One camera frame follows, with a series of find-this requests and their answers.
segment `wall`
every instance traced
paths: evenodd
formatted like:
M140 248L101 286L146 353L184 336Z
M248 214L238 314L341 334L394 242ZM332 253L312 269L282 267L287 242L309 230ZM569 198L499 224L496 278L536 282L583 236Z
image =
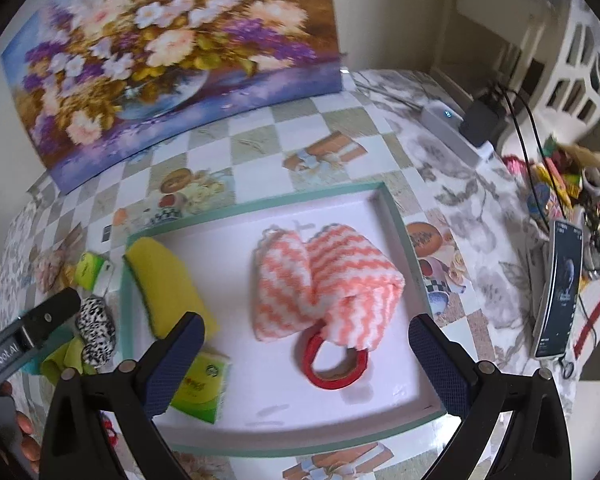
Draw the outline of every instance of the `wall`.
M0 37L0 53L45 0L28 0ZM352 69L428 70L442 0L334 0L340 49ZM43 173L16 115L0 63L0 258L11 219Z
M334 0L343 64L429 70L442 0Z

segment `smartphone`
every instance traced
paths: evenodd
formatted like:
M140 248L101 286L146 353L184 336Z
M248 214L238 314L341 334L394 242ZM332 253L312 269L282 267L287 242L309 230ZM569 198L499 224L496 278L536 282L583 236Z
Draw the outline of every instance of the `smartphone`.
M582 230L565 220L552 220L546 284L534 327L535 359L556 358L567 351L581 271Z

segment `human hand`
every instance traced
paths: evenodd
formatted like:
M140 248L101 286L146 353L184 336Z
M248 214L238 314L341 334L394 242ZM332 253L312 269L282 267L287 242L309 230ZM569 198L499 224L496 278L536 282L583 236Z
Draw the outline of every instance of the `human hand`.
M0 395L11 397L12 393L11 383L5 381L0 387ZM33 424L29 417L22 412L16 412L16 423L22 432L22 454L29 460L31 469L38 473L40 472L40 444L31 436L34 431Z

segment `red tape roll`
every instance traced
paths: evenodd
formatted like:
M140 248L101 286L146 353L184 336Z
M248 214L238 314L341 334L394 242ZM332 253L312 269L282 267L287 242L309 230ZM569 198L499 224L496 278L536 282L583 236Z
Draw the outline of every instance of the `red tape roll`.
M307 342L306 349L304 350L304 356L302 358L302 373L307 376L307 379L312 384L322 388L323 390L339 390L345 386L349 386L356 382L366 370L368 364L369 350L356 350L356 365L348 372L344 377L337 377L333 379L323 379L318 377L314 371L315 357L318 355L318 350L324 343L324 339L318 332L311 336Z

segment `black power adapter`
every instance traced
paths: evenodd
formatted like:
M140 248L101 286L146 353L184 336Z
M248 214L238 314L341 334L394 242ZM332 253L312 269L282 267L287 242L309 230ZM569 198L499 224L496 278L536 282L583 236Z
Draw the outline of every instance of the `black power adapter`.
M494 143L506 127L507 112L500 104L502 95L491 86L474 100L464 114L464 121L458 130L476 148L485 142Z

